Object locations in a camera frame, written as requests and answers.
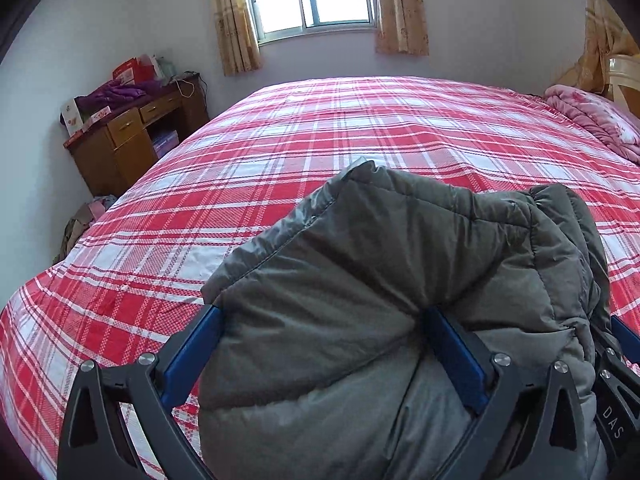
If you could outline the grey quilted down jacket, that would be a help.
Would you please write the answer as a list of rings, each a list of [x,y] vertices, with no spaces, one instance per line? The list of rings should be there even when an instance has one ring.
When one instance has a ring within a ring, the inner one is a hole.
[[[427,343],[439,308],[522,367],[570,368],[582,476],[606,475],[591,322],[610,283],[591,212],[560,184],[474,193],[346,169],[236,248],[203,287],[224,336],[198,387],[219,479],[426,479],[471,416]]]

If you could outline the pile of clothes on floor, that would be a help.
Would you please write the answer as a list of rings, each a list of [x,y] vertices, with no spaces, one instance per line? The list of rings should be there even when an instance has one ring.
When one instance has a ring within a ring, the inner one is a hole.
[[[96,223],[114,205],[116,200],[117,197],[110,194],[93,197],[90,202],[82,204],[67,221],[60,250],[52,263],[63,261],[90,226]]]

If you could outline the red white plaid bed sheet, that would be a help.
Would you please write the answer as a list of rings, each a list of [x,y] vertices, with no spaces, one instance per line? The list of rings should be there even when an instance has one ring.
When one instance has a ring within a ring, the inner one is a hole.
[[[81,362],[120,365],[186,325],[233,248],[354,160],[476,192],[560,182],[596,219],[611,307],[639,324],[639,169],[544,99],[418,77],[260,89],[157,162],[1,315],[1,415],[40,477]]]

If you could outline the pink quilted blanket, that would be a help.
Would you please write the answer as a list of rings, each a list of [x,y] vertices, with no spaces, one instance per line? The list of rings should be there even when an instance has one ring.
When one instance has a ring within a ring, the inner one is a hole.
[[[576,122],[609,150],[639,165],[639,118],[614,102],[582,89],[554,84],[544,102]]]

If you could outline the cream wooden headboard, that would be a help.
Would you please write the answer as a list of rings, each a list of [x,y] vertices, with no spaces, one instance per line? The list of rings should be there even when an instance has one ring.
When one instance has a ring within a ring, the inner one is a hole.
[[[639,116],[640,61],[638,55],[616,54],[608,58],[606,84],[612,101]]]

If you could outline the brown wooden desk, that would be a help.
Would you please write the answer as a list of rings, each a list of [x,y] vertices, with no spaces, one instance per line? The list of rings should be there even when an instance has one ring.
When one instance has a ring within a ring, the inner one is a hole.
[[[176,130],[181,143],[208,121],[201,75],[186,72],[154,96],[114,110],[66,151],[92,195],[121,196],[159,161],[154,134]]]

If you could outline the beige drape beside headboard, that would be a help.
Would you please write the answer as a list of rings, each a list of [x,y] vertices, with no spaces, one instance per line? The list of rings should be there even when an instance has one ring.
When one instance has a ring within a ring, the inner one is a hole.
[[[557,84],[602,94],[606,90],[608,59],[639,54],[638,44],[608,0],[586,0],[585,41],[582,55]]]

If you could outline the stack of boxes in desk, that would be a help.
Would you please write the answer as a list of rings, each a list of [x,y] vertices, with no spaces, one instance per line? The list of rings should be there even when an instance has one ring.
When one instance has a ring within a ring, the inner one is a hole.
[[[176,130],[162,131],[154,134],[151,141],[158,159],[162,159],[180,143],[178,132]]]

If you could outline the flat red box on desk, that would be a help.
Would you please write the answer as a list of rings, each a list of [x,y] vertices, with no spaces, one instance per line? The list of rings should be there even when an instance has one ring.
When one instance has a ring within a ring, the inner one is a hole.
[[[64,148],[68,148],[70,144],[78,140],[84,133],[87,133],[100,120],[107,118],[107,116],[111,114],[111,112],[111,107],[106,106],[90,115],[88,119],[84,119],[84,131],[78,132],[74,136],[69,136],[68,139],[64,142]]]

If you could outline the white carton on desk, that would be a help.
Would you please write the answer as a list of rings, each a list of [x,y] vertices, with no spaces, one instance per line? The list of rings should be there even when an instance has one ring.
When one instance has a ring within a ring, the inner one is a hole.
[[[61,106],[61,119],[68,136],[84,131],[84,120],[75,99],[70,99]]]

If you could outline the purple garment on desk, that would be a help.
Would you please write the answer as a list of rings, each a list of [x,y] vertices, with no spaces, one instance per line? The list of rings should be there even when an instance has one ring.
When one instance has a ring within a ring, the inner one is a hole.
[[[123,84],[119,80],[110,80],[88,96],[78,96],[75,103],[81,114],[92,115],[107,106],[116,110],[138,99],[154,96],[162,87],[158,80],[147,80],[138,84]]]

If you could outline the right beige curtain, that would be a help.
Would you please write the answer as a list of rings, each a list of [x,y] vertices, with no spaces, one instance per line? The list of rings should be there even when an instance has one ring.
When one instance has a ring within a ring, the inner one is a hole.
[[[427,56],[424,0],[378,0],[375,49],[388,55]]]

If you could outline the beige curtain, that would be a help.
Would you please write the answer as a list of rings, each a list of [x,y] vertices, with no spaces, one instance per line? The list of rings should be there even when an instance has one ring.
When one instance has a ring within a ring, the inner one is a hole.
[[[375,49],[388,55],[427,56],[424,0],[378,0]]]
[[[213,10],[224,76],[259,70],[262,57],[248,0],[213,0]]]

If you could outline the left beige curtain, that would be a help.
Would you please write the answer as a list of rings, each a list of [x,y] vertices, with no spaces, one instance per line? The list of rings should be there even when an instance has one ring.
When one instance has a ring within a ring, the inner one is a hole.
[[[262,57],[248,0],[213,0],[213,10],[224,76],[259,70]]]

